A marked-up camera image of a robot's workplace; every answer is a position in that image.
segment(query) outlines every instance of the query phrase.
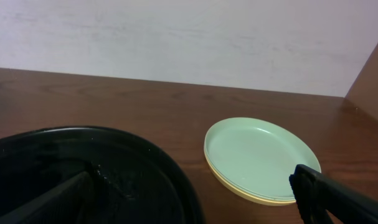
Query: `brown wooden panel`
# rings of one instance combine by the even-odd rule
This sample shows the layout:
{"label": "brown wooden panel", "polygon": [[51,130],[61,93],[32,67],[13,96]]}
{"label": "brown wooden panel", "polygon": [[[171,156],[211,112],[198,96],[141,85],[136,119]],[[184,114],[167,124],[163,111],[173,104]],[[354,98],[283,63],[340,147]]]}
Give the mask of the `brown wooden panel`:
{"label": "brown wooden panel", "polygon": [[314,151],[325,175],[378,200],[378,122],[343,98],[0,69],[0,138],[76,124],[122,129],[179,164],[208,223],[302,223],[296,205],[246,201],[211,174],[206,131],[238,116],[288,129]]}
{"label": "brown wooden panel", "polygon": [[378,44],[346,98],[378,120]]}

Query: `yellow plate edge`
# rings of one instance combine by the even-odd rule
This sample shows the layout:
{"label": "yellow plate edge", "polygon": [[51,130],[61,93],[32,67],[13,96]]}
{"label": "yellow plate edge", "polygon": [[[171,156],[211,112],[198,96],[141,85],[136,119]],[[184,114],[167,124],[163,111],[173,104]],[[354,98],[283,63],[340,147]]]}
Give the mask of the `yellow plate edge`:
{"label": "yellow plate edge", "polygon": [[277,201],[267,200],[267,199],[260,198],[260,197],[254,196],[254,195],[250,195],[250,194],[244,192],[243,190],[238,189],[236,186],[234,186],[231,183],[227,182],[225,180],[225,178],[222,177],[218,173],[218,171],[216,171],[216,169],[214,168],[214,166],[212,166],[212,164],[209,162],[209,158],[207,156],[206,150],[207,149],[206,149],[206,147],[204,145],[204,155],[206,156],[207,163],[208,163],[209,168],[211,169],[213,175],[216,177],[216,179],[219,180],[219,182],[221,182],[225,187],[227,187],[230,191],[232,191],[233,193],[237,194],[238,196],[240,196],[242,198],[245,198],[245,199],[247,199],[247,200],[249,200],[251,202],[259,203],[259,204],[262,204],[262,205],[271,205],[271,206],[283,206],[283,205],[289,205],[289,204],[292,204],[292,203],[296,202],[296,200],[284,201],[284,202],[277,202]]}

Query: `black tray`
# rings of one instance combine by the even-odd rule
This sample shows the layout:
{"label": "black tray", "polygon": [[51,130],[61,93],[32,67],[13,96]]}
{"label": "black tray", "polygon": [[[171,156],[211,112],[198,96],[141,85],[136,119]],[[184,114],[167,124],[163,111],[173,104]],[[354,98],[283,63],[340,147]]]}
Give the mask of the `black tray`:
{"label": "black tray", "polygon": [[97,190],[90,223],[203,223],[195,192],[160,148],[93,126],[41,129],[0,139],[0,217],[78,173]]}

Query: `wooden table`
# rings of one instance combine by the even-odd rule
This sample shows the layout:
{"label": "wooden table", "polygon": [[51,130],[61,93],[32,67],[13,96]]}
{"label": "wooden table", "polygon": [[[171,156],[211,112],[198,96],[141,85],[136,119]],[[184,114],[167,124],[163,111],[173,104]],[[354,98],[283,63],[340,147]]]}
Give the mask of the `wooden table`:
{"label": "wooden table", "polygon": [[0,138],[66,125],[122,129],[180,165],[208,223],[302,223],[295,204],[246,201],[211,174],[204,136],[231,117],[286,128],[314,151],[325,175],[378,200],[378,122],[342,98],[0,69]]}

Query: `stack of plates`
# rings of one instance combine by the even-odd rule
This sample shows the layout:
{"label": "stack of plates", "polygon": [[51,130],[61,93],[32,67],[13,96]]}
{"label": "stack of plates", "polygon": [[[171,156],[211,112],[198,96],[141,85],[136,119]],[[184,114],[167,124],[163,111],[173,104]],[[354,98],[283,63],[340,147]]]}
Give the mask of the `stack of plates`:
{"label": "stack of plates", "polygon": [[204,152],[217,179],[264,205],[295,202],[288,180],[297,164],[321,172],[312,150],[289,131],[253,118],[229,118],[207,132]]}

